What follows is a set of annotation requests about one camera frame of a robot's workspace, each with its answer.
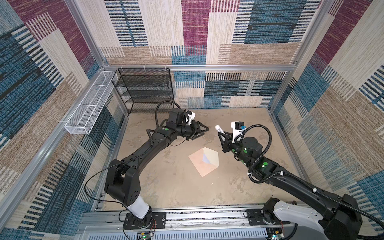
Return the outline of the white glue stick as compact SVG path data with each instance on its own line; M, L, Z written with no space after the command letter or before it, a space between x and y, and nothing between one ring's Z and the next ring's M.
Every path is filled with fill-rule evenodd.
M216 131L217 131L218 133L220 133L220 134L225 134L225 132L223 131L223 129L222 129L219 125L216 125L216 126L215 126L215 129L216 129Z

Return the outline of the pink envelope with flap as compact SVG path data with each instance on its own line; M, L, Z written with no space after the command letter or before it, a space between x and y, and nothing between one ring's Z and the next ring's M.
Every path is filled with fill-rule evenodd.
M218 152L209 148L202 148L196 151L189 155L189 159L202 178L217 169L220 165Z

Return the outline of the blue bordered white letter paper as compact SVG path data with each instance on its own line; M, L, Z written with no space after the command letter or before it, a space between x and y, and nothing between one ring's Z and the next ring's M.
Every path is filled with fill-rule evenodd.
M209 151L203 151L203 162L206 164L212 164L212 153Z

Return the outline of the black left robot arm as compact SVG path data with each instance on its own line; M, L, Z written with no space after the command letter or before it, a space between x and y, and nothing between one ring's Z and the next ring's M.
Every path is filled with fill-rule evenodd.
M195 113L179 108L171 109L169 117L147 129L149 139L131 155L113 160L107 172L105 193L126 207L134 224L147 227L152 222L152 208L140 196L140 174L148 163L178 137L195 140L209 131L209 127L194 120Z

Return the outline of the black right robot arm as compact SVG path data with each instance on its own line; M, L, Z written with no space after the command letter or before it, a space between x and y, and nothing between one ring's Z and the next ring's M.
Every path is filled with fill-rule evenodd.
M307 204L305 208L270 198L263 208L265 221L292 222L316 230L329 240L363 238L359 234L363 214L353 197L332 194L290 173L265 157L269 147L264 148L256 138L223 130L218 130L218 136L223 152L233 153L235 159L247 167L253 183L272 185Z

